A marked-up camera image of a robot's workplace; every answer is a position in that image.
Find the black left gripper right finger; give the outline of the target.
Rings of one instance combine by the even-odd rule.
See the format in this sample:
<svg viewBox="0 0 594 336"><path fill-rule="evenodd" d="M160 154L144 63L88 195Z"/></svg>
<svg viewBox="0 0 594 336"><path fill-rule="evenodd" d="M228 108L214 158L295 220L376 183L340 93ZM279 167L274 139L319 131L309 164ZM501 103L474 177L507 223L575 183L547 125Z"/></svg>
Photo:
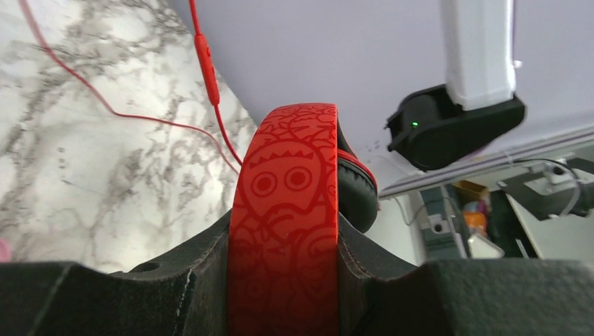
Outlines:
<svg viewBox="0 0 594 336"><path fill-rule="evenodd" d="M416 267L339 220L343 335L592 335L593 264L443 259Z"/></svg>

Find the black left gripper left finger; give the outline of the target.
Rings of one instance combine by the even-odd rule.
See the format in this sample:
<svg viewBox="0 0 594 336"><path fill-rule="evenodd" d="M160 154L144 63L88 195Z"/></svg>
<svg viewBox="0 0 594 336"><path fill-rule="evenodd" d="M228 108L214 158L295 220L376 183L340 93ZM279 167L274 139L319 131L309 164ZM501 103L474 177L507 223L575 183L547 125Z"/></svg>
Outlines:
<svg viewBox="0 0 594 336"><path fill-rule="evenodd" d="M129 272L1 265L2 335L225 335L230 214Z"/></svg>

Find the red black headphones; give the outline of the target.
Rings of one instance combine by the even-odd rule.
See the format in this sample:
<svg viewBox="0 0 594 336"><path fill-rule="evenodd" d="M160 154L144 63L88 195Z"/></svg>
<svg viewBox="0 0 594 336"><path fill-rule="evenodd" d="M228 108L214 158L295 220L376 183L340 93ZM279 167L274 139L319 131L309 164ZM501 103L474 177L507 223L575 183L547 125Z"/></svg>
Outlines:
<svg viewBox="0 0 594 336"><path fill-rule="evenodd" d="M337 335L338 218L365 232L378 212L371 171L333 104L282 106L251 140L230 220L230 335Z"/></svg>

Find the pink headphones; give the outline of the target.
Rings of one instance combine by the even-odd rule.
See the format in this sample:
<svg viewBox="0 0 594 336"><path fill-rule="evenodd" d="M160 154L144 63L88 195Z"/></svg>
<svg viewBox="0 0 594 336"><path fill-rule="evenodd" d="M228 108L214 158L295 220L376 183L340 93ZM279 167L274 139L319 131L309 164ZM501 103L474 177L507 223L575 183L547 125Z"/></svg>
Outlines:
<svg viewBox="0 0 594 336"><path fill-rule="evenodd" d="M5 239L0 239L0 262L7 263L12 260L12 251Z"/></svg>

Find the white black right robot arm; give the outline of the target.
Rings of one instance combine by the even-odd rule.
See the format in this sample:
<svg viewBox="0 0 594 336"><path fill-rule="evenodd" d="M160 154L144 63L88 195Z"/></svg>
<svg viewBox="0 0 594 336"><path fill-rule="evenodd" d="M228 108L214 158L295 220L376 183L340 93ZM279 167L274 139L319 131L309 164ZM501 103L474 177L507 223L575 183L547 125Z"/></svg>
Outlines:
<svg viewBox="0 0 594 336"><path fill-rule="evenodd" d="M406 96L387 120L387 149L442 169L519 126L513 1L441 1L445 83Z"/></svg>

